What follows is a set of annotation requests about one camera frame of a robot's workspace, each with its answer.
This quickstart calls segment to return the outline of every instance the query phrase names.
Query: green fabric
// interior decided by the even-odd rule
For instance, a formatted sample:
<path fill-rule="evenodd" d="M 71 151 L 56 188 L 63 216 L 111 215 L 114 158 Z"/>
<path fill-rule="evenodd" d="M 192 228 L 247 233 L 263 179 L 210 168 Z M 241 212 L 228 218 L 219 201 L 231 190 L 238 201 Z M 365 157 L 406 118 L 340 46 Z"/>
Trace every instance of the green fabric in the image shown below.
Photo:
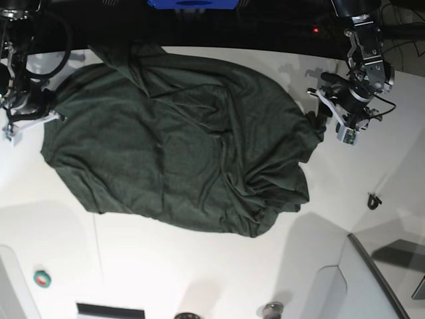
<path fill-rule="evenodd" d="M 68 120 L 42 149 L 86 210 L 256 237 L 308 201 L 298 162 L 322 135 L 273 80 L 156 46 L 92 49 L 107 65 L 57 90 Z"/>

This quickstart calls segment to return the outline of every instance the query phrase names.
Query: wire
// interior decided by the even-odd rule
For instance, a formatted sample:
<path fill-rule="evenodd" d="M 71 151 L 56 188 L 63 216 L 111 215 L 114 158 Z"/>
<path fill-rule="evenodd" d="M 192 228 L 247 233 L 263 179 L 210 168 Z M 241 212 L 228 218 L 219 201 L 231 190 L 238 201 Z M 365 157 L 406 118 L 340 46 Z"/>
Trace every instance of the wire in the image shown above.
<path fill-rule="evenodd" d="M 414 47 L 416 49 L 416 52 L 418 53 L 418 58 L 420 58 L 421 56 L 423 56 L 425 54 L 425 51 L 422 52 L 422 53 L 419 53 L 419 49 L 418 49 L 418 46 L 416 45 L 416 43 L 414 43 Z"/>
<path fill-rule="evenodd" d="M 420 15 L 417 11 L 415 11 L 415 10 L 413 10 L 413 9 L 411 9 L 412 10 L 412 12 L 415 14 L 415 15 L 417 15 L 418 17 L 419 17 L 419 19 L 421 19 L 422 21 L 424 21 L 425 22 L 425 18 L 422 16 L 422 15 Z"/>
<path fill-rule="evenodd" d="M 387 7 L 389 7 L 390 5 L 392 5 L 392 3 L 387 3 L 386 5 L 384 5 L 381 9 L 379 9 L 379 11 L 381 12 L 380 13 L 380 22 L 382 23 L 382 24 L 384 24 L 385 25 L 385 21 L 384 21 L 384 10 L 385 10 L 385 8 L 387 8 Z"/>
<path fill-rule="evenodd" d="M 53 76 L 57 75 L 65 67 L 65 65 L 68 62 L 68 59 L 71 55 L 72 44 L 73 44 L 72 29 L 71 29 L 70 25 L 68 24 L 68 22 L 66 22 L 62 17 L 59 17 L 56 13 L 53 13 L 53 12 L 50 12 L 50 11 L 45 11 L 44 13 L 45 13 L 45 15 L 52 17 L 53 19 L 56 19 L 57 21 L 62 23 L 62 25 L 63 25 L 63 27 L 65 28 L 65 31 L 66 31 L 66 48 L 65 48 L 65 54 L 64 54 L 61 62 L 59 63 L 59 65 L 53 71 L 46 73 L 46 74 L 37 74 L 37 73 L 33 73 L 33 72 L 30 72 L 30 71 L 27 70 L 27 74 L 29 75 L 30 78 L 36 78 L 36 79 L 39 79 L 39 80 L 52 78 Z"/>
<path fill-rule="evenodd" d="M 328 2 L 326 1 L 326 0 L 323 0 L 323 5 L 327 8 L 327 10 L 329 11 L 329 15 L 331 16 L 331 21 L 332 21 L 332 24 L 333 24 L 333 30 L 336 30 L 337 29 L 337 26 L 336 26 L 336 23 L 335 23 L 335 21 L 333 20 L 333 15 L 332 15 L 332 11 L 329 9 L 329 6 L 328 6 Z M 382 7 L 382 9 L 381 9 L 381 20 L 383 20 L 383 15 L 382 15 L 382 11 L 383 11 L 383 9 L 385 8 L 385 7 L 388 7 L 390 5 L 390 3 L 389 4 L 387 4 L 387 5 L 384 5 L 384 7 Z M 392 111 L 394 111 L 396 108 L 397 108 L 397 105 L 395 104 L 395 103 L 393 103 L 393 102 L 391 102 L 391 101 L 388 101 L 388 100 L 386 100 L 386 99 L 384 99 L 384 98 L 381 98 L 379 95 L 377 95 L 377 94 L 375 94 L 374 92 L 371 92 L 361 81 L 359 81 L 358 79 L 357 79 L 357 77 L 355 76 L 355 74 L 354 74 L 354 72 L 353 72 L 353 69 L 350 67 L 350 64 L 348 63 L 348 60 L 346 59 L 346 57 L 345 57 L 345 55 L 344 55 L 344 53 L 343 53 L 343 49 L 342 49 L 342 46 L 341 46 L 341 43 L 339 43 L 338 41 L 336 41 L 336 38 L 335 38 L 335 35 L 332 33 L 332 32 L 330 32 L 330 34 L 331 34 L 331 36 L 333 37 L 333 40 L 334 40 L 334 43 L 335 43 L 335 45 L 337 46 L 337 48 L 338 48 L 338 50 L 339 50 L 339 52 L 341 53 L 341 58 L 345 61 L 345 64 L 347 65 L 347 67 L 348 67 L 348 69 L 349 69 L 349 74 L 355 79 L 355 81 L 364 89 L 364 90 L 366 90 L 366 92 L 368 92 L 370 95 L 373 95 L 375 98 L 377 98 L 378 100 L 380 100 L 380 101 L 382 101 L 382 102 L 385 102 L 385 103 L 387 103 L 387 104 L 390 104 L 390 105 L 392 105 L 392 108 L 390 109 L 390 110 L 388 110 L 388 111 L 385 111 L 385 112 L 383 112 L 383 113 L 379 113 L 379 114 L 377 114 L 377 115 L 375 115 L 375 116 L 371 116 L 371 117 L 369 117 L 369 118 L 367 118 L 367 120 L 371 120 L 371 119 L 373 119 L 373 118 L 378 118 L 379 116 L 384 116 L 384 115 L 386 115 L 386 114 L 389 114 L 389 113 L 391 113 Z"/>
<path fill-rule="evenodd" d="M 394 13 L 394 18 L 396 19 L 396 22 L 399 25 L 401 25 L 402 23 L 401 23 L 401 21 L 398 20 L 397 11 L 396 11 L 396 7 L 395 6 L 392 6 L 392 12 Z M 392 42 L 392 45 L 394 45 L 394 46 L 396 45 L 396 42 L 394 40 L 392 40 L 391 42 Z M 400 47 L 397 47 L 397 48 L 398 48 L 398 51 L 399 51 L 400 57 L 401 57 L 401 71 L 404 72 L 404 54 L 403 54 L 403 50 Z"/>
<path fill-rule="evenodd" d="M 394 50 L 394 49 L 396 49 L 396 48 L 402 47 L 403 45 L 408 45 L 409 43 L 414 43 L 414 44 L 416 44 L 416 42 L 415 42 L 415 41 L 406 41 L 406 42 L 403 42 L 403 43 L 398 43 L 397 45 L 396 45 L 396 44 L 394 44 L 392 47 L 390 47 L 389 49 L 385 50 L 382 54 L 386 54 L 386 53 L 388 53 L 388 52 L 389 52 L 389 51 L 391 51 L 391 50 Z"/>

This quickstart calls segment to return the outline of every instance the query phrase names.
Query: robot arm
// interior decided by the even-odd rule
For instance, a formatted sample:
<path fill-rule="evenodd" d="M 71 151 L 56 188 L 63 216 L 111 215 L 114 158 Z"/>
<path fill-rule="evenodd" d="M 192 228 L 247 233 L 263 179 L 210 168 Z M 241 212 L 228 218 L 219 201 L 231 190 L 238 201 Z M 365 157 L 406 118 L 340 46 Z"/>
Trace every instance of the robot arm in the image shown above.
<path fill-rule="evenodd" d="M 307 92 L 319 99 L 320 106 L 332 112 L 339 123 L 338 139 L 355 145 L 359 131 L 365 130 L 372 119 L 382 120 L 382 115 L 368 107 L 373 98 L 391 90 L 394 82 L 393 67 L 383 60 L 381 30 L 375 25 L 371 13 L 381 0 L 331 0 L 338 17 L 350 18 L 353 28 L 345 31 L 351 49 L 347 53 L 348 78 L 323 73 L 318 89 Z M 16 140 L 22 129 L 15 125 L 21 120 L 42 124 L 57 118 L 63 119 L 48 108 L 51 94 L 45 88 L 66 64 L 72 49 L 70 27 L 59 17 L 68 33 L 66 54 L 61 64 L 49 74 L 33 74 L 27 71 L 27 55 L 34 35 L 31 25 L 43 14 L 43 0 L 0 0 L 0 53 L 7 51 L 8 63 L 0 65 L 0 107 L 6 110 L 8 124 L 3 129 L 8 140 Z"/>
<path fill-rule="evenodd" d="M 66 29 L 68 43 L 62 62 L 48 74 L 27 70 L 27 57 L 34 40 L 34 24 L 48 15 L 59 20 Z M 41 0 L 0 0 L 0 53 L 7 52 L 7 66 L 0 64 L 0 107 L 7 115 L 3 136 L 12 145 L 19 142 L 21 133 L 51 120 L 64 118 L 49 108 L 53 93 L 46 89 L 49 78 L 66 64 L 72 49 L 72 33 L 60 17 L 43 11 Z M 30 121 L 24 126 L 16 125 Z"/>
<path fill-rule="evenodd" d="M 353 28 L 345 30 L 351 42 L 348 79 L 325 72 L 318 90 L 310 88 L 307 93 L 319 98 L 319 105 L 336 117 L 337 138 L 355 145 L 360 130 L 366 130 L 372 119 L 382 120 L 383 114 L 371 110 L 368 104 L 392 89 L 394 68 L 383 60 L 381 30 L 370 14 L 380 7 L 381 0 L 332 0 L 332 4 L 338 17 L 353 22 Z"/>

